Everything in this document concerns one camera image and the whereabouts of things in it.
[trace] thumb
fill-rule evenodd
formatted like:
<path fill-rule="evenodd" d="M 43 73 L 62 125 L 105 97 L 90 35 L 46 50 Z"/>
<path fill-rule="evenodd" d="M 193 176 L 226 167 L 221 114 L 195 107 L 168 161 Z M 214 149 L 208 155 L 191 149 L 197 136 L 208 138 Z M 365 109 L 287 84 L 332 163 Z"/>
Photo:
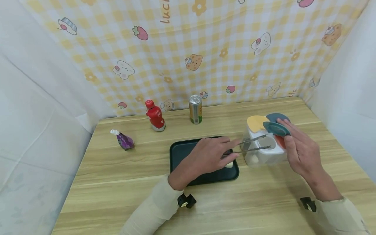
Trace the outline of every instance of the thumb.
<path fill-rule="evenodd" d="M 291 135 L 286 135 L 284 137 L 285 146 L 287 150 L 287 158 L 289 161 L 298 161 L 298 152 L 296 151 L 296 145 L 294 138 Z"/>
<path fill-rule="evenodd" d="M 234 161 L 239 156 L 238 153 L 231 153 L 229 156 L 224 157 L 219 161 L 220 166 L 225 167 L 228 163 Z"/>

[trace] checkered fabric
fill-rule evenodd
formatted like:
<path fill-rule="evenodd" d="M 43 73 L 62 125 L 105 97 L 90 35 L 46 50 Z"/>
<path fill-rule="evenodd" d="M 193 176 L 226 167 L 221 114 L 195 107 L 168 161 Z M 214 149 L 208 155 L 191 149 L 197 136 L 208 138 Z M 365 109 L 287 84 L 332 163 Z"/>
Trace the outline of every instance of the checkered fabric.
<path fill-rule="evenodd" d="M 368 0 L 25 0 L 118 116 L 300 96 Z"/>

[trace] beige sleeve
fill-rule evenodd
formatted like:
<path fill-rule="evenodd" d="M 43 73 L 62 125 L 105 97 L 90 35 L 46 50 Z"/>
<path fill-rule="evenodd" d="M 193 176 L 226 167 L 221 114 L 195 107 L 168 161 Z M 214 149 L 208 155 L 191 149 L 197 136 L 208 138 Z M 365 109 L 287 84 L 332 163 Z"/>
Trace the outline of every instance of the beige sleeve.
<path fill-rule="evenodd" d="M 326 234 L 371 234 L 354 204 L 347 198 L 338 201 L 315 201 L 316 220 Z"/>
<path fill-rule="evenodd" d="M 177 198 L 183 191 L 171 188 L 167 178 L 168 175 L 164 175 L 152 194 L 133 212 L 122 227 L 121 235 L 153 234 L 176 213 L 179 207 Z"/>

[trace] dark green tray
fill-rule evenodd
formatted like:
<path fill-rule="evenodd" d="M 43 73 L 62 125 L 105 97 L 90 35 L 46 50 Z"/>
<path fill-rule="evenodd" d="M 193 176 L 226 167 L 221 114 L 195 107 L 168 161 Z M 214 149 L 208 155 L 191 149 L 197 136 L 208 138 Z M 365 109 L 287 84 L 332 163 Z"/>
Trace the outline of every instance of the dark green tray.
<path fill-rule="evenodd" d="M 194 146 L 196 146 L 197 142 L 200 139 L 191 139 L 191 140 L 184 140 L 178 141 L 171 145 L 170 147 L 170 173 L 179 165 L 179 163 L 191 153 Z M 231 168 L 224 167 L 223 169 L 217 170 L 212 173 L 202 174 L 192 182 L 188 184 L 188 186 L 193 185 L 201 185 L 206 183 L 216 183 L 228 180 L 234 180 L 239 176 L 239 167 L 236 163 L 236 160 L 233 162 L 233 166 Z"/>

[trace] metal tongs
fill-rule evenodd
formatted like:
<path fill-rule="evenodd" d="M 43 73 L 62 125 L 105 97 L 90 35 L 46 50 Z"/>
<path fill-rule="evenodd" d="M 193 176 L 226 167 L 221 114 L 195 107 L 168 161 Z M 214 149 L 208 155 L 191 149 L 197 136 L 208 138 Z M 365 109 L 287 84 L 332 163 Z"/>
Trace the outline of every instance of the metal tongs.
<path fill-rule="evenodd" d="M 253 138 L 253 139 L 246 139 L 245 141 L 240 142 L 238 145 L 246 143 L 246 142 L 250 142 L 250 141 L 255 141 L 255 140 L 258 140 L 258 139 L 262 139 L 262 138 L 265 138 L 266 136 L 267 135 L 261 135 L 259 137 Z M 271 145 L 268 145 L 268 146 L 263 146 L 263 147 L 248 149 L 246 151 L 238 151 L 238 152 L 233 152 L 233 153 L 245 153 L 245 152 L 256 151 L 256 150 L 260 150 L 260 149 L 267 149 L 267 148 L 270 148 L 270 147 L 271 147 Z M 227 152 L 225 152 L 225 154 L 222 155 L 222 158 L 224 158 L 226 156 L 229 156 L 230 154 L 231 153 L 229 151 L 227 151 Z"/>

